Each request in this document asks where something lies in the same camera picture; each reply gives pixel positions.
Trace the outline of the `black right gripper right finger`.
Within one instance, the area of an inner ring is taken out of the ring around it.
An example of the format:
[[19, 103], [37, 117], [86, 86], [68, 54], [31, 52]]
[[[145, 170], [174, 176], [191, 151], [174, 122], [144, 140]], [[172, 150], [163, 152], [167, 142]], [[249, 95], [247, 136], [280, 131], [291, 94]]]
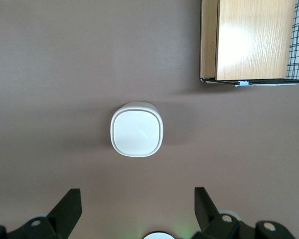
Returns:
[[254, 239], [255, 229], [235, 216], [221, 214], [204, 187], [194, 190], [194, 210], [200, 231], [194, 239]]

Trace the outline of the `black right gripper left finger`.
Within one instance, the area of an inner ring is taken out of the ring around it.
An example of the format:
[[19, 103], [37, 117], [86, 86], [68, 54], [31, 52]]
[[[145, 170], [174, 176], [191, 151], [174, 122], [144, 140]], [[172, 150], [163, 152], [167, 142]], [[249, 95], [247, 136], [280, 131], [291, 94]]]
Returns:
[[8, 239], [67, 239], [82, 215], [80, 189], [70, 189], [46, 217], [29, 220]]

